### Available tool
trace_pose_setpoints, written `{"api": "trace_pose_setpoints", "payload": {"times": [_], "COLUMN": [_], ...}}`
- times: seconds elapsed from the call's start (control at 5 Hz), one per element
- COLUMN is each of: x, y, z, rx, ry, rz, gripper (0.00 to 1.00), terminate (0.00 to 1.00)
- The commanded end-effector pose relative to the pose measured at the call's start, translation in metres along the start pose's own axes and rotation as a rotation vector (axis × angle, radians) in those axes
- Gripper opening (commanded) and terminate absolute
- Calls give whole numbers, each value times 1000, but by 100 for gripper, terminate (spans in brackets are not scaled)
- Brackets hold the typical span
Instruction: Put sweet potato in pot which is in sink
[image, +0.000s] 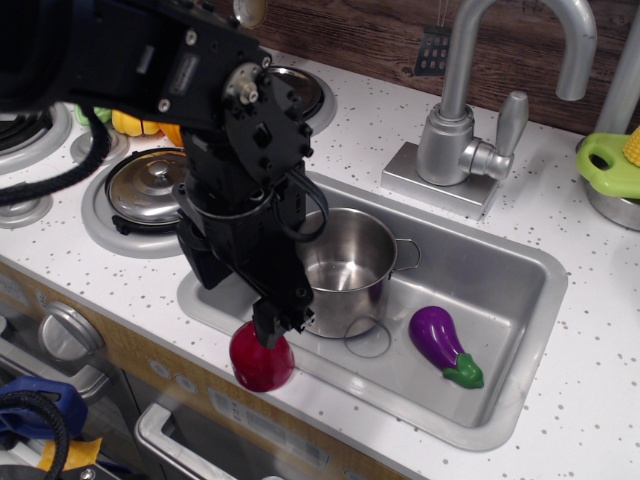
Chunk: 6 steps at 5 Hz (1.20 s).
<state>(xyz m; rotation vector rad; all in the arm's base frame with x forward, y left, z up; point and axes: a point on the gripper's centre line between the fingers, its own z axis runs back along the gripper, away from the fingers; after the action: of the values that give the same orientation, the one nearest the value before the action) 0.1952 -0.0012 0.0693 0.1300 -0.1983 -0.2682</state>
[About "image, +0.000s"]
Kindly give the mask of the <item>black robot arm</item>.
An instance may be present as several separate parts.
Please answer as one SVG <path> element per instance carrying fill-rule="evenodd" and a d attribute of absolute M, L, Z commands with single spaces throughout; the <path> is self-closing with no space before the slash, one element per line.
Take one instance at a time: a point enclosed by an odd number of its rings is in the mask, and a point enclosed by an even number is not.
<path fill-rule="evenodd" d="M 327 209 L 305 174 L 312 131 L 270 55 L 232 20 L 192 1 L 5 1 L 1 109 L 78 105 L 94 144 L 78 167 L 5 188 L 3 204 L 38 198 L 92 174 L 110 141 L 95 109 L 179 127 L 189 171 L 176 189 L 178 238 L 213 288 L 239 275 L 258 294 L 253 322 L 272 348 L 312 320 L 312 289 L 296 253 L 306 203 Z"/>

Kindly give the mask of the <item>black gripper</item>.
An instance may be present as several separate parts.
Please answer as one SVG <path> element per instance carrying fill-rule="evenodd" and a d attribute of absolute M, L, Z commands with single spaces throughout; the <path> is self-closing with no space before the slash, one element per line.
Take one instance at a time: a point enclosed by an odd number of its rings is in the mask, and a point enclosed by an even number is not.
<path fill-rule="evenodd" d="M 211 289 L 230 273 L 258 294 L 253 324 L 258 342 L 275 348 L 289 329 L 315 321 L 313 293 L 296 246 L 317 239 L 324 225 L 304 226 L 313 200 L 322 222 L 327 200 L 306 176 L 309 147 L 256 151 L 249 165 L 230 147 L 189 147 L 189 170 L 176 192 L 180 241 L 194 273 Z"/>

